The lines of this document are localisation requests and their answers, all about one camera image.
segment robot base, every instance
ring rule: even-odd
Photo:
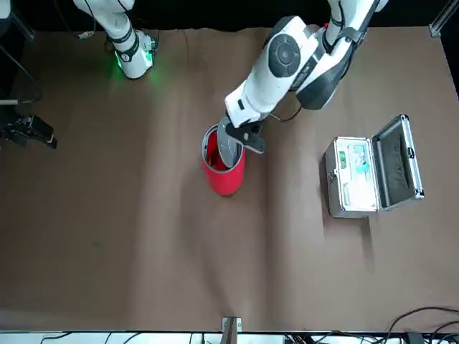
[[[129,79],[138,79],[143,76],[153,66],[154,53],[156,52],[156,42],[151,37],[142,31],[136,31],[136,34],[140,44],[130,61],[125,61],[124,54],[115,52],[118,66]]]

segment green item in case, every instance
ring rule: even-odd
[[[346,154],[342,150],[339,151],[339,162],[341,163],[341,170],[344,170],[347,167],[347,163]]]

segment case lid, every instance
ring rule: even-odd
[[[372,150],[381,209],[424,198],[407,115],[398,115],[372,136]]]

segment case latch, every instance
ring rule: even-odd
[[[338,175],[338,171],[336,170],[336,168],[328,172],[328,183],[332,184],[336,180],[337,175]]]

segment metal lid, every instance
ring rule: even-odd
[[[398,115],[372,136],[372,150],[382,209],[424,198],[407,115]]]
[[[224,116],[218,123],[217,129],[218,151],[224,165],[228,168],[232,168],[238,158],[237,141],[226,132],[226,126],[230,123],[230,119]]]

